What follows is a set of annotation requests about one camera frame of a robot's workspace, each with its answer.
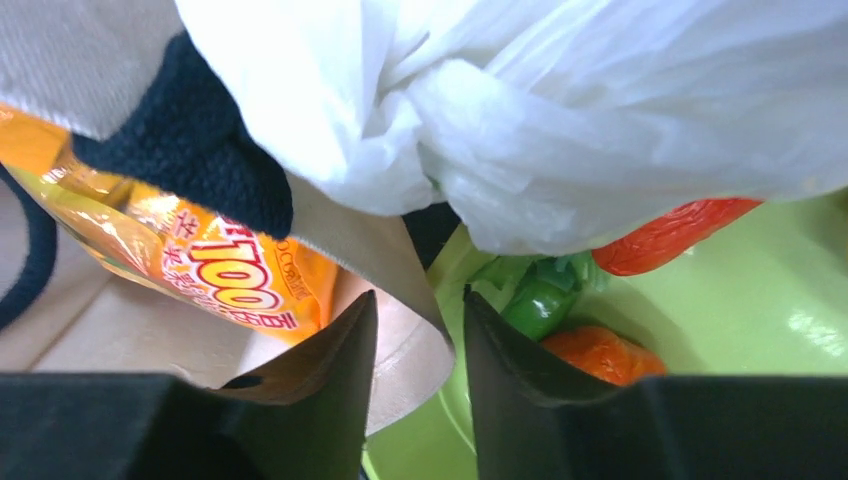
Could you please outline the floral canvas tote bag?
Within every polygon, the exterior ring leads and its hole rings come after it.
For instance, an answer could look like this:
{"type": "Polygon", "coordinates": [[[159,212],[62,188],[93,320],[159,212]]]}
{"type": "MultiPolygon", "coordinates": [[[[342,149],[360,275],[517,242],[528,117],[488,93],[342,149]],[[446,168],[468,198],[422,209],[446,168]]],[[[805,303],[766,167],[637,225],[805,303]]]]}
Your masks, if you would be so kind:
{"type": "Polygon", "coordinates": [[[250,138],[173,1],[5,1],[1,101],[72,134],[88,165],[292,232],[378,291],[367,432],[425,404],[454,348],[404,222],[340,206],[250,138]]]}

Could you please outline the yellow snack bag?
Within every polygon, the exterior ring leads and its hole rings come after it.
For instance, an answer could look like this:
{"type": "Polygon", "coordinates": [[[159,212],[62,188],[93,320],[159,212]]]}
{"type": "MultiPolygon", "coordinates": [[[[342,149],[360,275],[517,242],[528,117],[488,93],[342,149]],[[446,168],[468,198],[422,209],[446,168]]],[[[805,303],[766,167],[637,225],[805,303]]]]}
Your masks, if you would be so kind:
{"type": "Polygon", "coordinates": [[[275,240],[175,194],[92,169],[69,134],[1,110],[1,162],[107,270],[296,345],[331,321],[328,258],[275,240]]]}

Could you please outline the white plastic grocery bag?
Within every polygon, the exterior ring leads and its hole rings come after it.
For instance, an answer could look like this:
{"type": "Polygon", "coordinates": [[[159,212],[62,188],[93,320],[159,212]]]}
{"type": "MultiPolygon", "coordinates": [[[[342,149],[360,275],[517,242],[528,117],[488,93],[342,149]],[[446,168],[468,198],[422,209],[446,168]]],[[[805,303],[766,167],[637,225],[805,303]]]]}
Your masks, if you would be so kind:
{"type": "Polygon", "coordinates": [[[253,139],[333,201],[561,255],[847,183],[843,1],[181,1],[253,139]]]}

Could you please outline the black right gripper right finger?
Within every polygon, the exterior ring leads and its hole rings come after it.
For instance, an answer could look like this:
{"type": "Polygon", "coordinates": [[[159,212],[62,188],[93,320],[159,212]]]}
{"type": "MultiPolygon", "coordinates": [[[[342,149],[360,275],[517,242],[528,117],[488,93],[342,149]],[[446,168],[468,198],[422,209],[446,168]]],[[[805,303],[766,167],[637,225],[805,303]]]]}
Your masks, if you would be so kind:
{"type": "Polygon", "coordinates": [[[482,479],[843,479],[842,377],[649,376],[618,387],[464,293],[482,479]]]}

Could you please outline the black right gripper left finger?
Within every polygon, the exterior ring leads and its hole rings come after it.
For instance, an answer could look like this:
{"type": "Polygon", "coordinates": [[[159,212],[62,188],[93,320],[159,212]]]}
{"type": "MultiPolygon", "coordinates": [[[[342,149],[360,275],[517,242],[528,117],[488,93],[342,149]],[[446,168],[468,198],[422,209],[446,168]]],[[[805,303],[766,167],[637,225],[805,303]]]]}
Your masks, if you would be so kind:
{"type": "Polygon", "coordinates": [[[5,479],[355,479],[377,301],[218,390],[165,374],[5,374],[5,479]]]}

